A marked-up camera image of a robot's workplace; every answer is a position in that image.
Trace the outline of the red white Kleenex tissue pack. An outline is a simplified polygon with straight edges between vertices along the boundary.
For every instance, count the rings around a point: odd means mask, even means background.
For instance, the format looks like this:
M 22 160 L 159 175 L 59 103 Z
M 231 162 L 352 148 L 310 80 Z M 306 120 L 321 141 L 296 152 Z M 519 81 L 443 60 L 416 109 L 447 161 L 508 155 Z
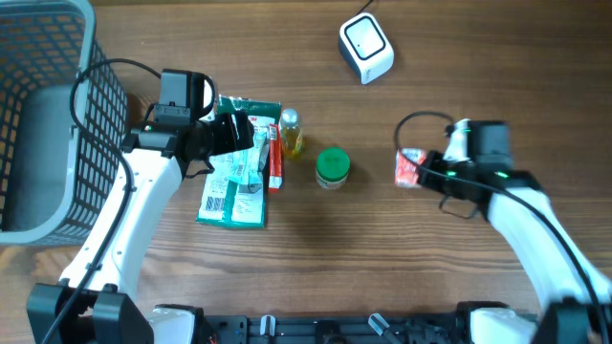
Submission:
M 402 188 L 420 188 L 418 184 L 419 172 L 415 165 L 407 161 L 405 157 L 409 157 L 411 161 L 421 164 L 426 159 L 426 150 L 403 148 L 396 155 L 395 184 Z

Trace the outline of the teal toothbrush package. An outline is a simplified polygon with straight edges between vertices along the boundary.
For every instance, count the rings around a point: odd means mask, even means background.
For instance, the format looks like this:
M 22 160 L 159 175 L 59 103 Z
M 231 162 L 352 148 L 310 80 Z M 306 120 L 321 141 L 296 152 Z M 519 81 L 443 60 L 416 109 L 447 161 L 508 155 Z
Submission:
M 253 138 L 252 148 L 233 152 L 229 180 L 242 185 L 262 184 L 269 143 L 267 132 L 257 132 Z

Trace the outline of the green white sponge package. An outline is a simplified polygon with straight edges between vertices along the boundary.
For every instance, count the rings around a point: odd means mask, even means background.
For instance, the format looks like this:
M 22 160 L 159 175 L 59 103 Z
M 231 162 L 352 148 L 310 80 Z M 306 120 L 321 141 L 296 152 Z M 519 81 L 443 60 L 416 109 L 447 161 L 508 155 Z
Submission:
M 254 134 L 267 132 L 269 125 L 277 124 L 281 104 L 240 97 L 219 98 L 217 113 L 245 111 L 254 127 Z M 205 179 L 202 200 L 196 221 L 198 223 L 230 228 L 265 226 L 266 194 L 269 183 L 269 154 L 263 169 L 263 183 L 242 185 L 229 180 L 232 153 L 212 156 L 209 161 L 214 172 Z

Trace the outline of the red white toothpaste box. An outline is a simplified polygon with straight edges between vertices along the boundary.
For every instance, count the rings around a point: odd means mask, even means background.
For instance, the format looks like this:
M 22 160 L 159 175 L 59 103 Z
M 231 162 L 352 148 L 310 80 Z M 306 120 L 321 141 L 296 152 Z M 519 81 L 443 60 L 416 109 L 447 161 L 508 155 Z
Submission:
M 270 150 L 269 150 L 269 192 L 278 192 L 283 182 L 282 146 L 279 136 L 279 128 L 276 124 L 269 125 Z

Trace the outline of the clear Vim dish soap bottle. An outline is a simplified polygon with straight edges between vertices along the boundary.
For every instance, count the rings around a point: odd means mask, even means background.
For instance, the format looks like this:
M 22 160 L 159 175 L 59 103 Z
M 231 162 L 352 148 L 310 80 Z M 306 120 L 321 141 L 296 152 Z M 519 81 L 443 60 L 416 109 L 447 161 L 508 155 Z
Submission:
M 281 112 L 279 132 L 284 156 L 297 157 L 303 148 L 303 133 L 301 117 L 295 109 L 286 108 Z

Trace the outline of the green lid white jar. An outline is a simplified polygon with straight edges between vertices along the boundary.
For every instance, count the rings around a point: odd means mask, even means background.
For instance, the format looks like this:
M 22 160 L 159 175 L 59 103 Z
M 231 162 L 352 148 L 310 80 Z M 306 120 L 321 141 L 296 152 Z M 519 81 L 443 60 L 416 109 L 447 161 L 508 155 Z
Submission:
M 329 147 L 317 156 L 316 178 L 324 189 L 342 187 L 348 177 L 351 161 L 348 154 L 341 148 Z

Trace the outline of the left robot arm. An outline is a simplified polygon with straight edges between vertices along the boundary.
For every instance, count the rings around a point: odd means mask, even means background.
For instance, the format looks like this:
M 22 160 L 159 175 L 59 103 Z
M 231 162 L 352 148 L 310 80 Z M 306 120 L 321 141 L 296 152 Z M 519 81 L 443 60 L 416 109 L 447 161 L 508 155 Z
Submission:
M 135 304 L 144 255 L 162 212 L 192 161 L 253 146 L 243 112 L 217 114 L 212 79 L 166 69 L 158 75 L 155 118 L 137 124 L 111 151 L 120 169 L 92 232 L 54 284 L 37 284 L 27 314 L 38 343 L 211 343 L 202 309 L 166 304 L 143 314 Z

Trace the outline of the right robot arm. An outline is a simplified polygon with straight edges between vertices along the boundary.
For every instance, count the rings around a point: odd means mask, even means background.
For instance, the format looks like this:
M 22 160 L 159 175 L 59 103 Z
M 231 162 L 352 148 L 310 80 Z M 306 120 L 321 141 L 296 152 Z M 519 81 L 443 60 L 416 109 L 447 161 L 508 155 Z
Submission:
M 529 322 L 494 306 L 469 313 L 473 343 L 586 343 L 611 340 L 611 281 L 580 252 L 535 177 L 514 169 L 502 121 L 448 126 L 446 152 L 420 162 L 418 183 L 469 201 L 500 233 L 527 273 L 543 311 Z

